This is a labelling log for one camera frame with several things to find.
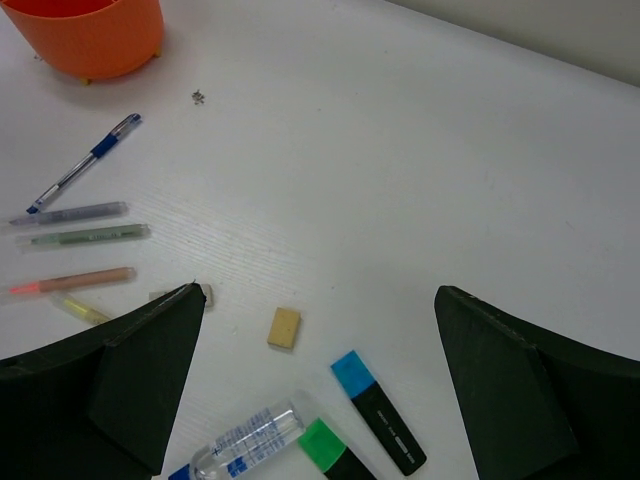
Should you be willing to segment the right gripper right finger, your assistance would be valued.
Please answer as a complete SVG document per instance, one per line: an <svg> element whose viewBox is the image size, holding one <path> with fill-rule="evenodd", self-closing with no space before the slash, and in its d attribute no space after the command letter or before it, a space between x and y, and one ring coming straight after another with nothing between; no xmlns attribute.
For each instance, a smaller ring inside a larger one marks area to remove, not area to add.
<svg viewBox="0 0 640 480"><path fill-rule="evenodd" d="M636 479L639 363L442 286L439 335L482 479Z"/></svg>

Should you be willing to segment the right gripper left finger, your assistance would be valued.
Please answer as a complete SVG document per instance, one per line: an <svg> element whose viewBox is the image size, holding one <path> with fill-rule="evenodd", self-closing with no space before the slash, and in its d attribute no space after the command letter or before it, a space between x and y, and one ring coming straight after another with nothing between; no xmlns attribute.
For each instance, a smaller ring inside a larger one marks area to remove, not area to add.
<svg viewBox="0 0 640 480"><path fill-rule="evenodd" d="M205 303L199 284L185 284L119 318L2 360L2 478L160 474Z"/></svg>

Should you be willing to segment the blue cap black highlighter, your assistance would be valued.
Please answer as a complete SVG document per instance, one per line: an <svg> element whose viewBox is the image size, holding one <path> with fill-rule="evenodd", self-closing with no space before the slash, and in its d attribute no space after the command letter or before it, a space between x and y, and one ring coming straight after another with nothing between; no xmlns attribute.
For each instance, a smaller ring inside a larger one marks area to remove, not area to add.
<svg viewBox="0 0 640 480"><path fill-rule="evenodd" d="M347 352L331 371L399 471L405 477L416 473L427 455L358 353Z"/></svg>

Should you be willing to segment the green cap black highlighter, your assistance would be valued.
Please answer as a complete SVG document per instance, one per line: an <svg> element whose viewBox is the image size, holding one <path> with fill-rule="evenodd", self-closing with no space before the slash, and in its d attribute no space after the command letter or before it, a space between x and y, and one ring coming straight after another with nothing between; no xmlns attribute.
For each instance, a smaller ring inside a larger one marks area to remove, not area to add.
<svg viewBox="0 0 640 480"><path fill-rule="evenodd" d="M302 451L327 479L376 479L365 464L321 418L312 421L297 442Z"/></svg>

